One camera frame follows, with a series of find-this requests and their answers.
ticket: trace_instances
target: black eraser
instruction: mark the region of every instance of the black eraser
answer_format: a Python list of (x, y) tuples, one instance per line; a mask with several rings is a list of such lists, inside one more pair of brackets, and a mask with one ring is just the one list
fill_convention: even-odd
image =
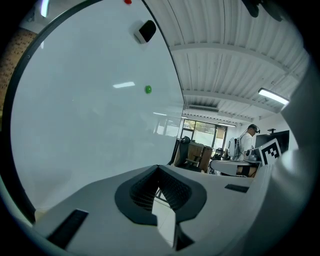
[(134, 35), (138, 38), (141, 44), (145, 44), (156, 33), (156, 24), (152, 20), (148, 20)]

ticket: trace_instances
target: corrugated ceiling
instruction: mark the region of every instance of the corrugated ceiling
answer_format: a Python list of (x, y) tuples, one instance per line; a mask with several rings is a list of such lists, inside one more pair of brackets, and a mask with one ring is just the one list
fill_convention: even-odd
[(295, 27), (241, 0), (146, 0), (169, 44), (187, 104), (219, 108), (226, 121), (270, 116), (303, 77), (309, 55)]

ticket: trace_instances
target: office chair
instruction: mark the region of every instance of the office chair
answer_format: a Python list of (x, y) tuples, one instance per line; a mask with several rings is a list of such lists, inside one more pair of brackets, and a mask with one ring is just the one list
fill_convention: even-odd
[(189, 149), (190, 142), (191, 140), (187, 136), (185, 136), (183, 139), (180, 140), (180, 143), (179, 143), (180, 159), (176, 164), (176, 167), (200, 173), (201, 169), (195, 165), (199, 163), (201, 156), (194, 155), (194, 160), (188, 158), (188, 152), (189, 152), (188, 149)]

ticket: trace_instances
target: man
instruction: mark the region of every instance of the man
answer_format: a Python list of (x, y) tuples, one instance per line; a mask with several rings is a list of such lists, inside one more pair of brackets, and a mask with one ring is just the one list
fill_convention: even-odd
[(235, 161), (243, 161), (247, 150), (252, 149), (252, 137), (258, 132), (258, 127), (250, 124), (245, 133), (238, 139), (235, 146), (236, 155), (233, 157)]

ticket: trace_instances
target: whiteboard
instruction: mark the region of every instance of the whiteboard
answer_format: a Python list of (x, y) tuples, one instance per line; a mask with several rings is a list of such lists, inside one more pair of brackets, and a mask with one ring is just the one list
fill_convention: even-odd
[(100, 1), (38, 42), (10, 122), (16, 171), (36, 209), (94, 181), (170, 161), (184, 100), (159, 28), (147, 44), (133, 36), (147, 20), (142, 1)]

